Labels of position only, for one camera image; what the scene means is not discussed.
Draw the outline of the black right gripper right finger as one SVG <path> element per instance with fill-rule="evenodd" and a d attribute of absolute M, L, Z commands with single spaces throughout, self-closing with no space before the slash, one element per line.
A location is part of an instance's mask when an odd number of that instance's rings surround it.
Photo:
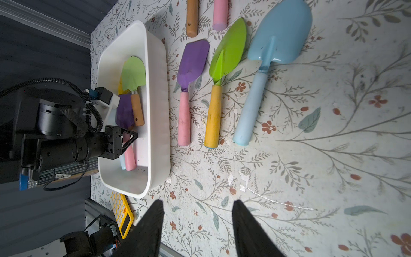
<path fill-rule="evenodd" d="M 285 257 L 241 200 L 232 209 L 233 233 L 239 257 Z"/>

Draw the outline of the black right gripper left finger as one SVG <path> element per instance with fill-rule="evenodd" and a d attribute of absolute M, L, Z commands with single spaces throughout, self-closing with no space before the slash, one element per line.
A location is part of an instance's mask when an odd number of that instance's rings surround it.
<path fill-rule="evenodd" d="M 163 219 L 163 201 L 156 200 L 112 256 L 158 257 Z"/>

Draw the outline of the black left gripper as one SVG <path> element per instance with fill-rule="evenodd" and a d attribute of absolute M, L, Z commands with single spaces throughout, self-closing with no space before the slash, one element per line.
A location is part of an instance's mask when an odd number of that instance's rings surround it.
<path fill-rule="evenodd" d="M 123 129 L 116 124 L 120 97 L 105 87 L 84 90 L 82 97 L 85 99 L 83 115 L 93 134 L 91 141 L 93 146 L 99 148 L 92 156 L 118 159 L 138 139 L 136 131 Z"/>

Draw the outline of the blue shovel blue handle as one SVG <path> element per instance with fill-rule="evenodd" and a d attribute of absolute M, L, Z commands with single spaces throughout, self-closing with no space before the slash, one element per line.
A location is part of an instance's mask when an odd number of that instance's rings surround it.
<path fill-rule="evenodd" d="M 120 163 L 121 163 L 121 168 L 122 168 L 122 170 L 126 170 L 126 162 L 125 162 L 125 157 L 124 157 L 124 155 L 121 155 L 121 156 L 119 157 L 119 160 L 120 160 Z"/>

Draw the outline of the purple shovel pink handle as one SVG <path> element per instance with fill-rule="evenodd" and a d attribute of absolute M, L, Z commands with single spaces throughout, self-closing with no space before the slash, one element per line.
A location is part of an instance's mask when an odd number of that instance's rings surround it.
<path fill-rule="evenodd" d="M 228 0 L 215 0 L 213 13 L 213 29 L 222 31 L 228 26 Z"/>
<path fill-rule="evenodd" d="M 178 117 L 178 145 L 180 146 L 188 146 L 191 142 L 188 88 L 202 75 L 209 48 L 209 42 L 204 39 L 188 43 L 179 65 L 177 81 L 181 86 Z"/>

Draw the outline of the green shovel yellow handle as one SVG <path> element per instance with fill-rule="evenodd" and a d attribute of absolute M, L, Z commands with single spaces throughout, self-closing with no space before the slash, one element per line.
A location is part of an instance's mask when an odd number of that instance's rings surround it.
<path fill-rule="evenodd" d="M 211 90 L 204 146 L 217 148 L 222 114 L 222 80 L 239 64 L 247 38 L 246 23 L 237 19 L 219 43 L 210 64 L 209 74 L 214 85 Z"/>

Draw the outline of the light blue shovel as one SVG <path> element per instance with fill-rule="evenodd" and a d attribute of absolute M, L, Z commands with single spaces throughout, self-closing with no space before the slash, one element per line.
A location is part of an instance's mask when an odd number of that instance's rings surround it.
<path fill-rule="evenodd" d="M 250 142 L 272 62 L 289 64 L 297 59 L 308 37 L 313 16 L 303 0 L 285 0 L 275 5 L 263 18 L 251 41 L 247 58 L 261 65 L 241 111 L 233 136 L 234 143 Z"/>

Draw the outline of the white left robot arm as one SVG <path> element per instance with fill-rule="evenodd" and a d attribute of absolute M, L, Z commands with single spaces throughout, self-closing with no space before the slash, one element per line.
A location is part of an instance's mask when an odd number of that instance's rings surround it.
<path fill-rule="evenodd" d="M 1 161 L 1 183 L 22 175 L 37 181 L 45 170 L 124 154 L 138 133 L 112 125 L 90 131 L 81 112 L 90 103 L 82 90 L 20 89 L 12 134 L 1 140 L 1 149 L 9 150 Z"/>

